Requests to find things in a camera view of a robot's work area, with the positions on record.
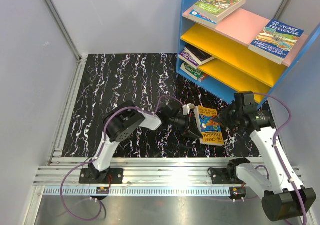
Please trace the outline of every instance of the the 91-storey treehouse book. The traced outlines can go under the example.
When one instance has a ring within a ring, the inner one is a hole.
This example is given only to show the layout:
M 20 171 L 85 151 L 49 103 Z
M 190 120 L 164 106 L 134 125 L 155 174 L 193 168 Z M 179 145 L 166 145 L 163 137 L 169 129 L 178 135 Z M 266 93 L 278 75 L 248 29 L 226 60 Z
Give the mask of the the 91-storey treehouse book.
M 249 49 L 276 64 L 282 64 L 303 33 L 301 29 L 273 19 L 251 42 Z
M 214 118 L 218 115 L 217 110 L 206 108 L 203 106 L 196 106 L 194 109 L 194 116 L 196 125 L 201 131 L 203 138 L 200 139 L 201 144 L 223 146 L 225 144 L 221 132 L 221 127 L 214 122 Z

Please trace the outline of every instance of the yellow shelf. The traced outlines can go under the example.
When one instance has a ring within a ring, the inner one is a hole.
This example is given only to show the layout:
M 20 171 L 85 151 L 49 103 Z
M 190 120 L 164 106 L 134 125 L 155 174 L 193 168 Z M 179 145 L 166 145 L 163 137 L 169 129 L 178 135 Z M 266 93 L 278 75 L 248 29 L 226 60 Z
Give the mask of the yellow shelf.
M 217 58 L 200 66 L 199 70 L 238 92 L 252 91 L 267 94 L 270 90 L 270 87 L 267 85 Z M 261 103 L 264 97 L 255 95 L 254 99 L 257 103 Z
M 181 39 L 272 88 L 286 66 L 279 65 L 200 24 Z

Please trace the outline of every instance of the blue shelf side panel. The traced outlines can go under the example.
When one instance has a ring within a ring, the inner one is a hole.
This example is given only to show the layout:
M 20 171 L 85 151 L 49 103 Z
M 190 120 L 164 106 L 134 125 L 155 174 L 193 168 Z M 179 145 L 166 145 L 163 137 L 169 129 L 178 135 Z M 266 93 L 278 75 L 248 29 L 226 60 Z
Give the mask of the blue shelf side panel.
M 189 19 L 183 17 L 183 13 L 187 11 L 192 5 L 194 5 L 199 0 L 182 0 L 181 3 L 181 13 L 180 13 L 180 28 L 179 28 L 179 43 L 178 43 L 178 54 L 181 53 L 185 46 L 187 45 L 186 42 L 181 40 L 181 36 L 185 34 L 195 23 Z M 177 59 L 176 63 L 176 71 L 181 76 L 185 77 L 186 79 L 190 80 L 194 84 L 198 85 L 199 87 L 207 90 L 209 93 L 214 94 L 218 98 L 226 101 L 227 103 L 231 103 L 235 99 L 236 91 L 233 90 L 231 87 L 223 84 L 222 82 L 216 80 L 213 77 L 206 78 L 203 82 L 199 82 L 194 80 L 188 74 L 181 70 L 181 65 L 183 61 L 181 59 Z
M 209 76 L 202 82 L 199 82 L 194 80 L 181 69 L 179 69 L 177 73 L 185 77 L 189 81 L 193 82 L 194 84 L 198 85 L 199 87 L 207 90 L 209 93 L 214 94 L 218 98 L 226 101 L 228 104 L 231 104 L 231 102 L 235 100 L 234 94 L 236 93 L 236 91 L 233 90 L 231 87 L 226 86 L 218 80 L 214 79 L 213 77 Z
M 288 75 L 288 73 L 290 73 L 290 71 L 298 64 L 299 60 L 303 57 L 303 55 L 307 52 L 307 50 L 313 45 L 313 43 L 315 42 L 315 40 L 318 38 L 318 36 L 320 35 L 320 23 L 319 25 L 313 30 L 313 32 L 311 33 L 311 35 L 308 37 L 308 39 L 305 41 L 301 51 L 298 53 L 298 55 L 296 56 L 296 58 L 294 59 L 294 61 L 292 62 L 292 64 L 290 65 L 290 67 L 288 67 L 285 72 L 282 74 L 282 76 L 279 78 L 279 80 L 276 82 L 276 84 L 273 86 L 272 89 L 270 89 L 269 91 L 269 95 L 273 93 L 273 91 L 279 86 L 279 84 L 285 79 L 285 77 Z M 259 108 L 262 106 L 262 104 L 264 104 L 264 102 L 267 100 L 268 98 L 265 97 L 262 102 L 259 104 Z
M 193 21 L 184 18 L 183 13 L 187 11 L 191 6 L 193 6 L 197 1 L 199 0 L 182 0 L 181 2 L 178 54 L 181 53 L 185 47 L 185 43 L 182 43 L 181 41 L 181 36 L 185 34 L 186 31 L 188 31 L 195 24 Z M 177 62 L 177 67 L 176 67 L 177 71 L 180 69 L 180 65 L 179 65 L 179 62 Z

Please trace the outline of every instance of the book cover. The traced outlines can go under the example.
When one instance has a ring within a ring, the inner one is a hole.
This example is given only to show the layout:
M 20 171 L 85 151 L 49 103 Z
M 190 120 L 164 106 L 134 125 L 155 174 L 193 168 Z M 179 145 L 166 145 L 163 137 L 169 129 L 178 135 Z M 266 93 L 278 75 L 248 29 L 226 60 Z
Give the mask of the book cover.
M 190 15 L 195 16 L 195 17 L 197 17 L 197 18 L 199 18 L 199 19 L 201 19 L 201 20 L 207 21 L 207 22 L 209 22 L 209 23 L 212 23 L 213 25 L 217 25 L 216 22 L 214 22 L 214 21 L 212 21 L 210 18 L 208 18 L 208 17 L 206 17 L 206 16 L 198 13 L 196 10 L 192 10 L 192 11 L 190 12 Z
M 213 121 L 218 115 L 216 109 L 197 106 L 194 110 L 196 124 L 202 133 L 201 144 L 223 146 L 225 144 L 221 127 Z
M 210 54 L 196 48 L 195 46 L 192 46 L 191 44 L 186 45 L 185 49 L 187 50 L 187 52 L 192 53 L 201 62 L 212 58 Z
M 190 66 L 186 62 L 183 65 L 185 68 L 185 72 L 189 75 L 191 74 L 195 80 L 202 82 L 204 79 L 206 79 L 208 77 L 208 75 L 205 74 L 203 71 L 200 71 L 198 69 L 194 69 L 192 66 Z
M 188 63 L 189 65 L 191 65 L 193 68 L 197 69 L 199 64 L 196 62 L 196 60 L 193 59 L 192 56 L 190 56 L 189 53 L 187 53 L 185 50 L 183 50 L 182 52 L 180 52 L 179 54 L 179 58 L 183 61 L 185 61 L 186 63 Z
M 301 29 L 272 19 L 251 45 L 285 59 L 303 33 Z
M 195 5 L 214 15 L 219 15 L 241 0 L 200 0 Z

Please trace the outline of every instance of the pink shelf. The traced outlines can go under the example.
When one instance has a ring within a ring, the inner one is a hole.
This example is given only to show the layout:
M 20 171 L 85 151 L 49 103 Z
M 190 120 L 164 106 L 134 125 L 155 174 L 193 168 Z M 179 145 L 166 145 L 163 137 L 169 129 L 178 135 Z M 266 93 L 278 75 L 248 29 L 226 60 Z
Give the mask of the pink shelf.
M 193 8 L 191 7 L 185 11 L 183 17 L 188 19 L 192 10 Z M 208 28 L 248 47 L 269 22 L 269 19 L 239 8 L 223 19 L 215 29 Z M 283 65 L 290 67 L 307 38 L 307 35 L 302 34 L 301 38 L 283 61 Z

